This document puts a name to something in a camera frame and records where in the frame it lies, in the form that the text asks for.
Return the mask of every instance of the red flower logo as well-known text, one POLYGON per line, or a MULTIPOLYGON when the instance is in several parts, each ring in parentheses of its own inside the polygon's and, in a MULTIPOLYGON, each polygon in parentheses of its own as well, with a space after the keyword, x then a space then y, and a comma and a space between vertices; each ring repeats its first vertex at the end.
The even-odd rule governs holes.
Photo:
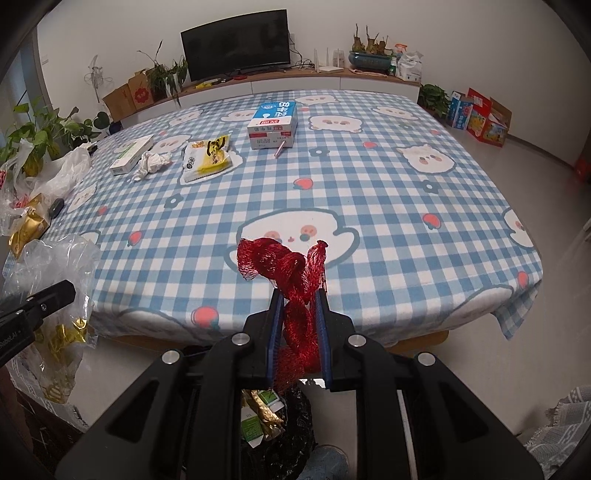
POLYGON ((148 89, 144 87, 140 87, 135 91, 135 101, 138 103, 145 103, 150 98, 150 93, 148 89))

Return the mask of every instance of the floor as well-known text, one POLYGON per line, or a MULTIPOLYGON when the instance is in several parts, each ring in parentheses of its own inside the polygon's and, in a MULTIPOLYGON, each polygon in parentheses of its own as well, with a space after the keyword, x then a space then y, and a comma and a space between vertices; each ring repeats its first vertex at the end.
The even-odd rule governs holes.
MULTIPOLYGON (((528 228, 544 281, 513 340, 486 315, 452 331, 432 351, 518 433, 545 424, 547 408, 573 387, 591 383, 591 244, 583 243, 581 230, 591 216, 591 187, 580 184, 571 169, 516 142, 499 149, 451 132, 528 228)), ((101 339, 96 350, 86 352, 70 401, 94 422, 155 356, 101 339)), ((340 446, 354 466, 355 396, 309 385, 306 391, 317 441, 340 446)))

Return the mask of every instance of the tablecloth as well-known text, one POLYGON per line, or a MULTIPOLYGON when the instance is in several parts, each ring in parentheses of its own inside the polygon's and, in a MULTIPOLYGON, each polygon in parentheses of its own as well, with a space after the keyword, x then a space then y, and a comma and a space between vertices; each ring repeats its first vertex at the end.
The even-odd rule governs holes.
POLYGON ((330 307, 385 344, 488 312, 510 338, 542 279, 501 192, 402 96, 298 90, 219 100, 125 129, 92 158, 44 239, 78 233, 101 248, 92 323, 102 335, 211 343, 241 329, 268 307, 272 288, 237 273, 241 237, 270 236, 302 253, 325 240, 330 307), (256 108, 293 99, 293 148, 278 159, 252 150, 246 125, 256 108), (183 185, 186 142, 226 132, 232 168, 183 185), (111 175, 116 155, 148 134, 173 164, 139 182, 111 175))

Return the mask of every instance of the television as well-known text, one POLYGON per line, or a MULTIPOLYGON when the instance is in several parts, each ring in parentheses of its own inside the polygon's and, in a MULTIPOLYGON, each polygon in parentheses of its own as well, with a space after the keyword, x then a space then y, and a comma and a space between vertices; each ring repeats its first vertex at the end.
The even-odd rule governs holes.
POLYGON ((287 10, 225 18, 181 33, 192 81, 290 64, 287 10))

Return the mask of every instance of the metal screw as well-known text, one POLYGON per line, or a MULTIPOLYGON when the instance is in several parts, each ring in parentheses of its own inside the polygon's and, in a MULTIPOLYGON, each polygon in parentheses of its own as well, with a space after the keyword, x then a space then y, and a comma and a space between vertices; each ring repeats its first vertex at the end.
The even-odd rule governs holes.
POLYGON ((435 365, 435 356, 428 352, 418 354, 418 362, 425 367, 435 365))
POLYGON ((181 355, 176 350, 169 350, 162 354, 162 361, 167 365, 172 365, 177 362, 179 358, 181 358, 181 355))
POLYGON ((350 345, 353 346, 363 346, 367 343, 367 340, 365 339, 365 337, 363 335, 358 335, 357 333, 354 335, 351 335, 347 341, 349 342, 350 345))
POLYGON ((232 337, 232 343, 238 346, 246 345, 250 341, 251 337, 247 333, 237 333, 232 337))

